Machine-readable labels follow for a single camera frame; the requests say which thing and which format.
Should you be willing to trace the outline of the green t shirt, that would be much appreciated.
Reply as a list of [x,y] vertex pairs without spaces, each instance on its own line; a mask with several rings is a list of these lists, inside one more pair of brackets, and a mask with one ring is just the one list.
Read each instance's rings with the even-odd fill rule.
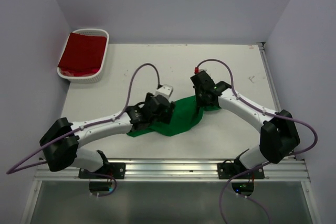
[[217,111],[216,106],[198,107],[196,103],[196,96],[182,98],[176,101],[170,124],[155,122],[147,129],[136,132],[130,132],[127,135],[130,137],[137,137],[148,134],[150,132],[157,132],[164,136],[174,136],[189,131],[191,128],[199,124],[202,120],[204,112]]

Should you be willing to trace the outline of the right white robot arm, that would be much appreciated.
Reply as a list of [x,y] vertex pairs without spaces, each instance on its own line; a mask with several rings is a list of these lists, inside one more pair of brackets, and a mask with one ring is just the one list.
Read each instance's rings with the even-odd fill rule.
[[204,70],[193,75],[191,82],[198,107],[227,110],[249,123],[260,134],[257,146],[249,148],[234,159],[237,172],[266,162],[277,164],[299,145],[300,138],[288,111],[267,111],[261,105],[241,96],[231,84],[224,81],[215,83]]

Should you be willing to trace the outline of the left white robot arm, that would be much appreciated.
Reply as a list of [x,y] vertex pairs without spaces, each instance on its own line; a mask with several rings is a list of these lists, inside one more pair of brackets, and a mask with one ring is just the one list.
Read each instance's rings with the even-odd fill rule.
[[90,151],[84,146],[108,136],[143,131],[156,122],[169,124],[175,107],[176,103],[166,97],[147,93],[143,102],[128,106],[117,114],[82,122],[60,118],[39,143],[52,172],[75,167],[110,175],[111,166],[103,151]]

